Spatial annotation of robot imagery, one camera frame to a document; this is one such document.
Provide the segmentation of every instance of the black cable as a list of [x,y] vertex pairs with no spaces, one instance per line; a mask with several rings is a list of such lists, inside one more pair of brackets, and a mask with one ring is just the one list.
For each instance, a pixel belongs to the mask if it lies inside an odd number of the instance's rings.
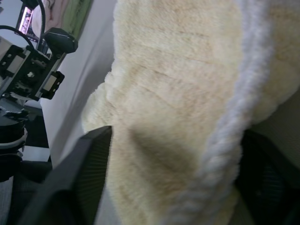
[[42,43],[43,43],[43,38],[42,35],[45,32],[45,27],[46,27],[46,13],[45,13],[45,8],[43,5],[42,0],[36,0],[38,2],[39,7],[41,8],[41,14],[42,14],[42,27],[41,27],[41,33],[39,36],[39,41],[36,47],[36,50],[41,51],[42,50]]
[[6,26],[6,25],[0,25],[0,30],[11,30],[11,31],[14,31],[15,33],[17,33],[18,35],[20,35],[22,38],[25,39],[25,41],[30,45],[30,47],[34,48],[33,47],[33,44],[31,43],[31,41],[28,39],[28,37],[23,34],[22,32],[20,32],[19,30],[17,30],[16,28],[14,27],[10,27],[10,26]]

